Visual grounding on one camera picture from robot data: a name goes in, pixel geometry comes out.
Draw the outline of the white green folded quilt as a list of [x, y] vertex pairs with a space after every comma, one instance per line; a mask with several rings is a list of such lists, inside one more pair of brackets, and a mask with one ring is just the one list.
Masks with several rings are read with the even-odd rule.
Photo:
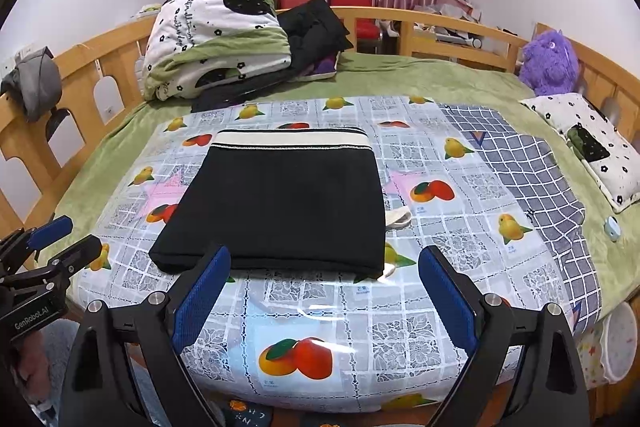
[[291, 62], [274, 0], [166, 0], [146, 42], [141, 94], [189, 100]]

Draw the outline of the fruit-print plastic mat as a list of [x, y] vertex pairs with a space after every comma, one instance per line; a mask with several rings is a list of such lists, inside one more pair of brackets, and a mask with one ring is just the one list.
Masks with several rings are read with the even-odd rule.
[[230, 277], [183, 361], [205, 389], [369, 412], [446, 395], [465, 353], [419, 277], [438, 248], [481, 291], [584, 330], [584, 208], [544, 140], [493, 109], [410, 96], [140, 109], [61, 204], [102, 256], [86, 305], [164, 291], [210, 241]]

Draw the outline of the grey checked cloth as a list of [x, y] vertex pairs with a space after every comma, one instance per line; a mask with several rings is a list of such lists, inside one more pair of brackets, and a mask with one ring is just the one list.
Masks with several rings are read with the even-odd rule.
[[584, 333], [599, 318], [601, 289], [582, 233], [586, 208], [570, 189], [550, 145], [517, 132], [495, 109], [449, 104], [439, 108], [497, 173], [548, 247], [567, 293], [574, 335]]

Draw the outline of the wooden bed frame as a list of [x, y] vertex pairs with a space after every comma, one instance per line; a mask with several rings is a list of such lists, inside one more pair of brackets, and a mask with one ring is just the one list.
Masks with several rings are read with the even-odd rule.
[[[1, 152], [9, 163], [9, 171], [1, 178], [3, 233], [39, 227], [56, 215], [56, 205], [107, 133], [115, 130], [131, 109], [142, 103], [152, 103], [143, 100], [134, 75], [134, 63], [145, 48], [152, 25], [152, 20], [146, 19], [120, 26], [78, 44], [56, 58], [63, 87], [60, 104], [70, 112], [82, 140], [80, 150], [69, 160], [55, 158], [44, 133], [46, 125], [43, 121], [28, 122], [20, 106], [10, 98], [2, 98]], [[602, 114], [604, 99], [622, 87], [620, 77], [611, 63], [597, 63], [591, 51], [579, 49], [578, 56], [588, 83], [588, 90], [582, 96]], [[267, 95], [229, 107], [250, 102], [282, 102], [268, 101]], [[79, 310], [88, 303], [75, 303], [70, 290], [85, 271], [72, 278], [67, 291], [70, 304]], [[639, 289], [624, 301], [634, 301], [638, 297]], [[608, 313], [601, 309], [597, 323]], [[267, 404], [202, 388], [208, 393]]]

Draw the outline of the small light blue disc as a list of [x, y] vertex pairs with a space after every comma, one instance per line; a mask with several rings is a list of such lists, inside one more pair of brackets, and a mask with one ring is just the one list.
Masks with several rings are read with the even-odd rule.
[[603, 228], [612, 242], [617, 242], [622, 237], [622, 229], [614, 216], [606, 218], [603, 223]]

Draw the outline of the clutter pile behind bed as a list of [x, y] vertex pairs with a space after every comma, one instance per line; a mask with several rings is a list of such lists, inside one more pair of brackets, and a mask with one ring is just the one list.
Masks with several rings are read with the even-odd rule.
[[[483, 14], [471, 0], [434, 0], [431, 4], [415, 4], [413, 11], [434, 14], [467, 23], [480, 25]], [[419, 35], [437, 42], [465, 46], [493, 54], [503, 54], [509, 51], [509, 45], [492, 37], [483, 36], [473, 31], [454, 29], [450, 26], [429, 25], [414, 22], [413, 31]]]

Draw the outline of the green bed blanket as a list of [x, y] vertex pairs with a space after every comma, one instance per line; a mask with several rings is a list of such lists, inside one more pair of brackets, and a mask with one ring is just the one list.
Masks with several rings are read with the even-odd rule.
[[[603, 223], [612, 208], [588, 171], [548, 124], [522, 106], [529, 92], [513, 75], [477, 70], [439, 60], [396, 55], [349, 53], [341, 58], [332, 81], [287, 83], [268, 101], [334, 96], [421, 95], [439, 103], [491, 107], [516, 131], [544, 139], [552, 148], [570, 189], [586, 208], [582, 226], [596, 267], [602, 311], [610, 312], [639, 289], [639, 207], [618, 215], [622, 236], [612, 242]], [[159, 124], [189, 114], [188, 101], [142, 103], [98, 145], [70, 184], [57, 215], [74, 222], [72, 239], [87, 234], [100, 217], [120, 180], [138, 158]]]

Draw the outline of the black folded jacket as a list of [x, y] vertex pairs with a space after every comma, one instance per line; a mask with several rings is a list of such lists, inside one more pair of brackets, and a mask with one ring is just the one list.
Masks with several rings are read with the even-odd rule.
[[352, 48], [349, 31], [326, 0], [309, 0], [278, 15], [288, 36], [291, 64], [277, 72], [248, 77], [203, 91], [191, 105], [192, 113], [226, 108], [270, 94], [280, 84], [293, 80], [329, 55]]

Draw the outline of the black pants with white stripe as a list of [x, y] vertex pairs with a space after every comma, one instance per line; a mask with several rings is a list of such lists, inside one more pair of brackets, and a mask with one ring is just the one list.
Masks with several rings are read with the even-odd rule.
[[149, 255], [177, 274], [212, 245], [227, 247], [235, 270], [380, 277], [385, 206], [366, 132], [219, 131]]

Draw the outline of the white mesh laundry basket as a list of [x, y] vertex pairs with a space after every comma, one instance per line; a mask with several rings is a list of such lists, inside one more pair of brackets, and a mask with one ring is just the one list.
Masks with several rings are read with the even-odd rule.
[[637, 347], [636, 314], [629, 303], [621, 303], [577, 343], [587, 389], [622, 381], [634, 365]]

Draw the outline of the purple plush toy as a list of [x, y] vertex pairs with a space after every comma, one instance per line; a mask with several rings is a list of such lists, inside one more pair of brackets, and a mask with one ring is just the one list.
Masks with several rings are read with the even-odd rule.
[[561, 31], [546, 30], [523, 48], [518, 79], [537, 96], [572, 92], [578, 74], [576, 53]]

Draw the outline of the white flower-print pillow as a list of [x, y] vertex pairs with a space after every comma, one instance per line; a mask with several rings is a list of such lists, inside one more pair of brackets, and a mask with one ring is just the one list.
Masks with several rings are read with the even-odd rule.
[[526, 98], [536, 113], [574, 152], [616, 213], [639, 200], [639, 153], [581, 94]]

